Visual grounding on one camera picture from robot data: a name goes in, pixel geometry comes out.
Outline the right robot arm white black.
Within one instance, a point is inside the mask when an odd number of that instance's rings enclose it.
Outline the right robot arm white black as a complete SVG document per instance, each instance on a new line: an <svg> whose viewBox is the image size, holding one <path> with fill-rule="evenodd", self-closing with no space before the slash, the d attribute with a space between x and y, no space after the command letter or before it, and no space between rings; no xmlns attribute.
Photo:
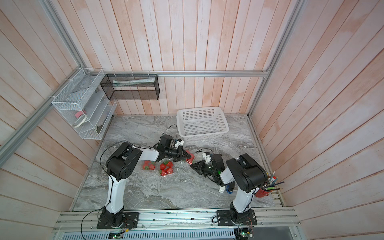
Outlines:
<svg viewBox="0 0 384 240"><path fill-rule="evenodd" d="M227 161L224 161L220 154L212 154L209 157L209 163L202 160L191 164L190 167L205 178L212 177L212 181L221 188L226 188L232 183L237 184L238 191L231 203L231 211L235 216L245 215L251 209L256 191L267 182L267 172L249 154Z"/></svg>

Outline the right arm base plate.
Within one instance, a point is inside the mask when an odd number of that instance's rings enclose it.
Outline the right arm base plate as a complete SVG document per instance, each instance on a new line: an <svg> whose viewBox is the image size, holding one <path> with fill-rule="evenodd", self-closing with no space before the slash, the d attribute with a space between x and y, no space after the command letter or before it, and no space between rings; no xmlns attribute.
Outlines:
<svg viewBox="0 0 384 240"><path fill-rule="evenodd" d="M235 210L216 211L219 226L256 226L258 224L254 210L249 209L244 213Z"/></svg>

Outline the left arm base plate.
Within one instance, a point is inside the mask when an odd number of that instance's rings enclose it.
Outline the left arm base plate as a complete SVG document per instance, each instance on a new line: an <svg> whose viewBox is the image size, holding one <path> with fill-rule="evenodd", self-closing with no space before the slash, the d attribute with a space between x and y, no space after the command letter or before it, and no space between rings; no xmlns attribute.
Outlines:
<svg viewBox="0 0 384 240"><path fill-rule="evenodd" d="M135 229L138 225L139 212L102 213L97 229Z"/></svg>

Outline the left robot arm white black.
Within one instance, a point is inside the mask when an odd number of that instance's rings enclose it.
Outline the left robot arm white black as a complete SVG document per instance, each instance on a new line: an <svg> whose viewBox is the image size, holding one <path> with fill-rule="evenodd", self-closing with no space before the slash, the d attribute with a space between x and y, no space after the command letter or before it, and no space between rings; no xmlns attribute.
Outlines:
<svg viewBox="0 0 384 240"><path fill-rule="evenodd" d="M120 146L106 161L106 173L109 175L109 190L105 211L117 214L124 209L124 192L128 177L133 173L138 162L159 162L172 159L174 162L192 160L194 155L183 148L184 141L170 135L162 135L152 147L138 147L128 141L121 141Z"/></svg>

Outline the clear plastic clamshell container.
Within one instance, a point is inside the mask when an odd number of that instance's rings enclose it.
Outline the clear plastic clamshell container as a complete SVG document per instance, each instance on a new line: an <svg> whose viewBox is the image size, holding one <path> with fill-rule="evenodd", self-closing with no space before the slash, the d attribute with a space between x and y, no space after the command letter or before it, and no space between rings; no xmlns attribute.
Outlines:
<svg viewBox="0 0 384 240"><path fill-rule="evenodd" d="M168 176L174 173L174 164L172 161L165 161L160 164L160 176Z"/></svg>

